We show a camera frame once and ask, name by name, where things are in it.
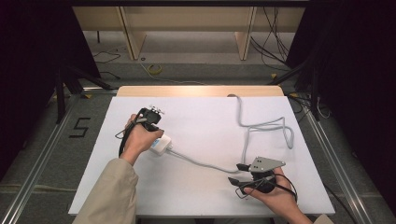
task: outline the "gray cable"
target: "gray cable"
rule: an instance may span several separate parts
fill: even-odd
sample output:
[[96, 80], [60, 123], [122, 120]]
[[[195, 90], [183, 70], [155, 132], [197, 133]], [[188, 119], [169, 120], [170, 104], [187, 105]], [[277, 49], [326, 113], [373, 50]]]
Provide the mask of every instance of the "gray cable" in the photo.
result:
[[188, 157], [186, 155], [183, 155], [183, 154], [181, 154], [179, 152], [176, 152], [176, 151], [172, 150], [171, 147], [169, 147], [167, 149], [167, 151], [169, 151], [170, 153], [173, 153], [171, 155], [173, 155], [173, 156], [176, 155], [177, 157], [180, 157], [181, 159], [183, 159], [185, 161], [189, 161], [189, 162], [191, 162], [191, 163], [193, 163], [195, 165], [199, 165], [199, 166], [203, 166], [203, 167], [207, 167], [207, 168], [212, 168], [212, 169], [219, 170], [219, 171], [222, 171], [222, 172], [228, 173], [228, 174], [239, 173], [239, 170], [226, 170], [226, 169], [223, 169], [221, 167], [218, 167], [218, 166], [215, 166], [215, 165], [212, 165], [212, 164], [209, 164], [209, 163], [203, 163], [203, 162], [200, 162], [200, 161], [196, 161], [196, 160], [192, 159], [191, 157]]
[[[242, 117], [242, 100], [239, 96], [232, 94], [231, 96], [236, 97], [236, 99], [238, 100], [238, 112], [237, 112], [237, 122], [239, 124], [240, 127], [246, 127], [247, 128], [247, 136], [245, 138], [245, 144], [244, 144], [244, 149], [242, 151], [242, 157], [241, 157], [241, 163], [246, 164], [246, 154], [248, 151], [248, 140], [249, 140], [249, 136], [250, 133], [253, 132], [270, 132], [270, 131], [275, 131], [275, 130], [279, 130], [282, 129], [283, 130], [283, 135], [285, 136], [285, 140], [286, 140], [286, 144], [288, 145], [288, 148], [292, 149], [293, 148], [293, 139], [294, 139], [294, 131], [291, 127], [286, 126], [285, 125], [285, 117], [281, 117], [279, 119], [274, 119], [271, 121], [267, 121], [267, 122], [263, 122], [263, 123], [258, 123], [258, 124], [250, 124], [250, 125], [246, 125], [243, 124], [241, 121], [241, 117]], [[275, 122], [282, 120], [282, 124], [276, 124]], [[288, 138], [287, 134], [286, 134], [286, 130], [290, 131], [290, 138]], [[172, 146], [170, 146], [167, 151], [169, 151], [169, 153], [173, 156], [177, 156], [185, 161], [189, 161], [193, 164], [199, 165], [199, 166], [203, 166], [203, 167], [207, 167], [207, 168], [212, 168], [212, 169], [216, 169], [219, 171], [222, 171], [224, 173], [228, 173], [228, 174], [236, 174], [239, 172], [239, 170], [226, 170], [223, 169], [221, 167], [212, 165], [212, 164], [208, 164], [208, 163], [203, 163], [200, 161], [196, 161], [186, 155], [183, 155], [179, 152], [176, 152], [174, 150], [172, 150]]]

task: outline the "jacket sleeve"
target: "jacket sleeve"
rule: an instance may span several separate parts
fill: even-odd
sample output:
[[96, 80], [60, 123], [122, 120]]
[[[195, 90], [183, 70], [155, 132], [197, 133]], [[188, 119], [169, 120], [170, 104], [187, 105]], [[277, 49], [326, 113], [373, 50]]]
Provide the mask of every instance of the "jacket sleeve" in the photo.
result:
[[73, 223], [135, 223], [137, 179], [130, 163], [110, 161]]
[[326, 216], [321, 215], [315, 220], [314, 224], [333, 224], [332, 221]]

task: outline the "gray floor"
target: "gray floor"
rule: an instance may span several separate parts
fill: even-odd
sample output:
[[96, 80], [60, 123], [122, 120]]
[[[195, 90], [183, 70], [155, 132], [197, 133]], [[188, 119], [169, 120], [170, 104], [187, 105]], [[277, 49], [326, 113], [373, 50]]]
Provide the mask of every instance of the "gray floor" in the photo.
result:
[[[261, 42], [265, 38], [264, 34], [254, 35]], [[98, 64], [101, 72], [111, 72], [120, 77], [120, 79], [115, 79], [110, 74], [102, 74], [103, 81], [113, 86], [194, 84], [175, 83], [164, 79], [184, 82], [199, 81], [207, 85], [264, 85], [271, 80], [271, 74], [281, 75], [284, 73], [263, 65], [261, 55], [254, 49], [249, 50], [246, 61], [240, 61], [231, 33], [150, 33], [138, 61], [129, 59], [121, 33], [101, 32], [100, 44], [96, 43], [96, 32], [86, 32], [86, 36], [93, 54], [107, 51], [120, 55], [117, 60], [110, 63]], [[282, 37], [284, 37], [284, 42], [288, 46], [293, 35], [283, 34]], [[277, 52], [274, 40], [269, 43], [268, 48], [272, 52]], [[114, 57], [114, 55], [101, 53], [95, 57], [95, 60], [106, 62]], [[273, 60], [266, 60], [265, 62], [282, 67]], [[140, 65], [141, 63], [145, 66], [153, 63], [160, 64], [163, 67], [163, 72], [155, 78], [162, 78], [163, 80], [149, 77]], [[282, 83], [281, 87], [284, 92], [293, 91], [294, 80], [295, 77]], [[81, 83], [85, 87], [95, 88], [87, 81], [81, 80]], [[78, 99], [59, 143], [52, 152], [18, 223], [71, 223], [73, 221], [73, 217], [67, 214], [68, 207], [73, 201], [79, 180], [91, 156], [93, 145], [113, 95], [110, 93], [93, 93]], [[299, 106], [293, 101], [290, 101], [290, 103], [295, 110], [299, 109]], [[28, 139], [26, 148], [20, 152], [7, 175], [1, 181], [0, 212], [2, 214], [7, 211], [18, 192], [19, 186], [28, 176], [35, 160], [46, 145], [47, 139], [55, 126], [56, 109], [56, 101], [51, 100], [37, 123], [35, 131]], [[80, 123], [81, 126], [88, 127], [89, 130], [83, 138], [70, 138], [70, 135], [81, 134], [80, 130], [74, 130], [78, 118], [90, 118]], [[304, 112], [296, 114], [296, 118], [301, 120], [301, 130], [323, 183], [332, 189], [335, 195], [349, 207], [345, 193], [341, 190]], [[347, 174], [362, 198], [373, 223], [396, 223], [395, 216], [390, 212], [359, 160], [353, 157], [347, 140], [336, 120], [330, 117], [321, 119], [320, 123], [330, 137], [334, 150], [347, 168]], [[331, 216], [334, 223], [352, 223], [342, 205], [330, 193], [329, 197], [336, 210], [336, 214]], [[285, 222], [276, 218], [276, 223]]]

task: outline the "metal rail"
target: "metal rail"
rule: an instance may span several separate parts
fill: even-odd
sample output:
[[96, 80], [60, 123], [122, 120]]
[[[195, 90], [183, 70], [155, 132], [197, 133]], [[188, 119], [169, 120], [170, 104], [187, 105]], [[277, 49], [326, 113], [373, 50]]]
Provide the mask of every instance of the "metal rail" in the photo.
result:
[[41, 176], [42, 172], [44, 171], [47, 161], [52, 154], [53, 149], [56, 148], [58, 144], [59, 138], [64, 131], [64, 127], [67, 124], [67, 121], [70, 118], [70, 114], [73, 111], [73, 108], [77, 104], [79, 99], [79, 95], [73, 95], [70, 100], [69, 104], [67, 105], [66, 112], [64, 114], [64, 118], [61, 120], [59, 124], [55, 125], [49, 140], [47, 141], [46, 145], [44, 146], [40, 156], [38, 157], [32, 171], [26, 177], [23, 185], [21, 186], [17, 196], [12, 201], [11, 205], [6, 211], [5, 216], [2, 219], [2, 224], [8, 223], [16, 223], [18, 218], [21, 216], [24, 206], [27, 204], [27, 201], [32, 194], [35, 184], [38, 181], [38, 178]]
[[351, 207], [351, 210], [355, 218], [361, 224], [374, 223], [370, 218], [370, 215], [368, 214], [367, 209], [363, 201], [361, 200], [359, 193], [356, 191], [349, 176], [347, 175], [346, 169], [344, 168], [341, 161], [338, 159], [338, 156], [335, 153], [329, 138], [324, 132], [321, 123], [315, 120], [311, 112], [309, 112], [307, 116], [309, 123], [311, 124], [311, 127], [314, 130], [314, 133], [320, 142], [323, 152], [330, 166], [332, 167], [332, 171], [334, 172], [335, 177], [338, 180], [341, 190], [344, 192], [346, 199], [349, 202], [349, 205]]

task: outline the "wire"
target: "wire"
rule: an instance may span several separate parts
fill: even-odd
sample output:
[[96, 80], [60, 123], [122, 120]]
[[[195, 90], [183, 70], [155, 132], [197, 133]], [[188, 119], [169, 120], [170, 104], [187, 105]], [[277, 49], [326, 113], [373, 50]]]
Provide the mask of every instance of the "wire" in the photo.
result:
[[132, 129], [134, 128], [134, 126], [135, 126], [136, 124], [138, 124], [138, 123], [142, 123], [142, 122], [145, 122], [145, 121], [147, 120], [147, 119], [140, 119], [140, 118], [139, 118], [139, 117], [140, 117], [140, 114], [141, 114], [141, 112], [139, 112], [139, 113], [136, 115], [136, 117], [134, 118], [134, 120], [131, 121], [131, 123], [128, 124], [128, 126], [127, 126], [124, 130], [122, 130], [121, 132], [119, 132], [119, 133], [116, 134], [116, 137], [119, 138], [118, 135], [120, 135], [120, 133], [124, 133], [124, 136], [121, 138], [122, 141], [121, 141], [121, 144], [120, 144], [119, 156], [122, 154], [122, 152], [123, 152], [123, 150], [124, 150], [124, 147], [125, 147], [125, 144], [126, 144], [126, 141], [128, 140], [129, 134], [131, 133], [131, 131], [132, 131]]
[[115, 77], [116, 79], [121, 79], [121, 77], [116, 76], [116, 75], [112, 74], [111, 72], [100, 72], [100, 73], [110, 74], [111, 76]]
[[[257, 124], [243, 124], [242, 123], [242, 100], [239, 96], [231, 94], [230, 96], [236, 97], [238, 100], [238, 109], [237, 109], [237, 122], [240, 127], [247, 127], [247, 136], [245, 138], [245, 144], [244, 144], [244, 149], [242, 152], [242, 159], [241, 163], [246, 163], [246, 153], [248, 150], [248, 139], [250, 136], [250, 132], [269, 132], [269, 131], [275, 131], [282, 129], [283, 135], [286, 140], [286, 144], [288, 145], [289, 149], [293, 148], [293, 139], [294, 139], [294, 131], [291, 127], [285, 125], [285, 117], [281, 117], [279, 119], [274, 119], [271, 121], [266, 121], [262, 123], [257, 123]], [[276, 124], [276, 122], [282, 120], [282, 124]], [[288, 138], [288, 135], [286, 134], [286, 130], [290, 131], [290, 138]]]
[[347, 209], [345, 204], [341, 201], [341, 199], [337, 195], [335, 195], [335, 193], [325, 183], [323, 183], [323, 186], [332, 194], [332, 196], [334, 196], [334, 198], [341, 204], [341, 206], [344, 207], [344, 209], [346, 210], [347, 214], [352, 219], [352, 222], [355, 223], [355, 224], [358, 224], [358, 221], [356, 220], [356, 218], [354, 218], [352, 216], [352, 214], [349, 212], [349, 210]]
[[178, 84], [182, 84], [182, 83], [195, 83], [195, 84], [204, 85], [204, 86], [207, 85], [207, 84], [205, 84], [204, 82], [198, 82], [198, 81], [175, 81], [175, 80], [167, 79], [167, 78], [153, 77], [153, 76], [149, 73], [148, 69], [147, 69], [142, 63], [141, 63], [140, 65], [143, 67], [143, 69], [145, 69], [145, 71], [146, 71], [146, 73], [148, 74], [148, 76], [151, 77], [152, 79], [155, 79], [155, 80], [169, 81], [169, 82], [174, 82], [174, 83], [178, 83]]
[[279, 34], [277, 32], [277, 14], [279, 12], [279, 8], [278, 7], [274, 7], [274, 21], [273, 21], [272, 25], [271, 25], [270, 19], [268, 17], [268, 14], [267, 14], [267, 12], [265, 10], [265, 7], [263, 7], [262, 9], [263, 9], [264, 15], [265, 15], [265, 17], [266, 17], [266, 19], [268, 21], [268, 24], [269, 24], [269, 26], [271, 28], [270, 34], [271, 33], [274, 34], [274, 37], [276, 38], [276, 43], [277, 43], [277, 48], [279, 50], [279, 54], [281, 55], [282, 59], [285, 61], [285, 56], [286, 57], [288, 56], [289, 50], [283, 44], [283, 42], [282, 42], [282, 40], [281, 40], [281, 38], [280, 38], [280, 36], [279, 36]]
[[299, 114], [299, 113], [301, 113], [303, 111], [304, 108], [303, 108], [303, 106], [300, 104], [300, 102], [298, 100], [294, 99], [294, 97], [292, 97], [292, 96], [288, 96], [288, 99], [291, 99], [291, 100], [297, 102], [297, 104], [300, 106], [300, 109], [298, 111], [294, 111], [293, 110], [294, 114]]
[[322, 112], [320, 111], [320, 108], [319, 108], [319, 102], [320, 102], [320, 98], [318, 98], [318, 103], [317, 103], [317, 107], [318, 107], [318, 112], [319, 112], [319, 114], [320, 114], [324, 119], [328, 119], [328, 118], [330, 117], [330, 115], [331, 115], [332, 112], [329, 110], [329, 114], [328, 114], [328, 115], [323, 115]]
[[[261, 179], [255, 180], [255, 181], [248, 182], [248, 183], [246, 183], [245, 185], [243, 185], [243, 186], [241, 186], [241, 187], [238, 187], [238, 188], [235, 190], [235, 193], [236, 193], [236, 195], [237, 195], [240, 199], [244, 199], [244, 198], [246, 198], [248, 195], [250, 195], [255, 189], [257, 189], [262, 183], [265, 182], [265, 183], [268, 183], [268, 184], [274, 186], [275, 188], [283, 189], [283, 190], [285, 190], [286, 192], [290, 193], [290, 194], [294, 197], [295, 202], [297, 202], [297, 201], [298, 201], [297, 190], [296, 190], [296, 188], [294, 187], [293, 183], [292, 183], [285, 175], [279, 175], [279, 176], [282, 176], [282, 177], [284, 177], [286, 180], [288, 180], [289, 183], [290, 183], [290, 185], [291, 185], [291, 187], [293, 188], [293, 190], [288, 189], [288, 188], [286, 188], [286, 187], [284, 187], [284, 186], [281, 186], [281, 185], [278, 185], [278, 184], [276, 184], [276, 183], [273, 183], [273, 182], [269, 181], [268, 177], [271, 177], [271, 176], [272, 176], [272, 177], [275, 177], [275, 176], [277, 176], [277, 175], [279, 175], [279, 174], [270, 175], [270, 176], [267, 176], [267, 177], [264, 177], [264, 178], [261, 178]], [[241, 190], [241, 188], [245, 188], [245, 187], [247, 187], [247, 186], [251, 186], [252, 184], [258, 183], [258, 182], [260, 182], [260, 184], [256, 185], [256, 187], [255, 187], [251, 192], [247, 193], [247, 194], [244, 195], [244, 196], [241, 196], [241, 195], [238, 194], [238, 190]]]
[[189, 162], [191, 162], [191, 163], [193, 163], [195, 165], [199, 165], [199, 166], [203, 166], [203, 167], [207, 167], [207, 168], [212, 168], [212, 169], [219, 170], [219, 171], [222, 171], [222, 172], [228, 173], [228, 174], [239, 173], [239, 170], [226, 170], [226, 169], [223, 169], [221, 167], [218, 167], [218, 166], [215, 166], [215, 165], [212, 165], [212, 164], [196, 161], [196, 160], [192, 159], [191, 157], [188, 157], [186, 155], [183, 155], [183, 154], [181, 154], [179, 152], [176, 152], [176, 151], [172, 150], [171, 148], [168, 148], [167, 151], [169, 151], [169, 153], [173, 153], [176, 156], [180, 157], [181, 159], [183, 159], [185, 161], [189, 161]]
[[[253, 37], [251, 37], [251, 40], [252, 40], [252, 42], [250, 42], [250, 43], [252, 44], [253, 48], [255, 50], [257, 50], [258, 52], [260, 52], [262, 54], [262, 56], [265, 56], [265, 57], [270, 58], [270, 59], [275, 59], [275, 60], [279, 61], [280, 63], [285, 64], [285, 62], [283, 60], [279, 59], [278, 57], [276, 57], [275, 54], [271, 53], [269, 50], [267, 50], [264, 47], [262, 47]], [[269, 66], [268, 64], [265, 63], [263, 58], [262, 58], [262, 62], [265, 65]]]
[[[267, 121], [267, 122], [258, 123], [258, 124], [250, 124], [250, 125], [243, 124], [242, 123], [242, 118], [241, 118], [242, 117], [242, 99], [239, 96], [234, 95], [234, 94], [231, 94], [230, 96], [234, 96], [237, 99], [237, 103], [238, 103], [238, 107], [237, 107], [237, 123], [238, 123], [238, 125], [240, 127], [247, 128], [247, 135], [246, 135], [246, 138], [245, 138], [245, 144], [244, 144], [244, 148], [243, 148], [243, 151], [242, 151], [241, 163], [243, 163], [243, 164], [246, 163], [246, 154], [247, 154], [247, 151], [248, 151], [248, 140], [249, 140], [249, 134], [251, 132], [269, 132], [269, 131], [275, 131], [275, 130], [282, 129], [283, 130], [283, 134], [285, 136], [286, 143], [288, 145], [288, 148], [290, 148], [290, 149], [293, 148], [294, 131], [293, 131], [292, 128], [290, 128], [289, 126], [285, 125], [285, 118], [284, 117], [281, 117], [281, 118], [275, 119], [275, 120], [271, 120], [271, 121]], [[276, 122], [278, 122], [280, 120], [282, 120], [282, 124], [281, 125], [276, 124]], [[286, 134], [286, 130], [290, 131], [290, 138], [288, 138], [288, 135]], [[171, 147], [169, 147], [168, 150], [170, 152], [172, 152], [174, 155], [179, 156], [181, 159], [184, 159], [184, 160], [189, 161], [191, 163], [194, 163], [196, 165], [200, 165], [200, 166], [204, 166], [204, 167], [208, 167], [208, 168], [213, 168], [213, 169], [216, 169], [216, 170], [219, 170], [219, 171], [222, 171], [222, 172], [225, 172], [225, 173], [229, 173], [229, 174], [235, 174], [235, 173], [239, 172], [238, 170], [230, 171], [230, 170], [226, 170], [226, 169], [220, 168], [220, 167], [215, 166], [215, 165], [211, 165], [211, 164], [208, 164], [208, 163], [195, 161], [194, 159], [192, 159], [192, 158], [190, 158], [190, 157], [188, 157], [186, 155], [183, 155], [183, 154], [181, 154], [179, 152], [176, 152], [176, 151], [172, 150]]]
[[117, 57], [115, 57], [115, 58], [113, 58], [113, 59], [110, 59], [110, 60], [108, 60], [108, 61], [106, 61], [106, 62], [96, 62], [96, 63], [109, 63], [109, 62], [111, 62], [111, 61], [114, 61], [114, 60], [118, 59], [118, 58], [121, 56], [120, 54], [116, 54], [116, 53], [110, 53], [110, 52], [107, 52], [107, 51], [100, 51], [99, 53], [92, 55], [92, 57], [94, 58], [94, 57], [98, 56], [98, 55], [101, 54], [101, 53], [106, 53], [106, 54], [110, 54], [110, 55], [115, 55], [115, 56], [117, 56]]

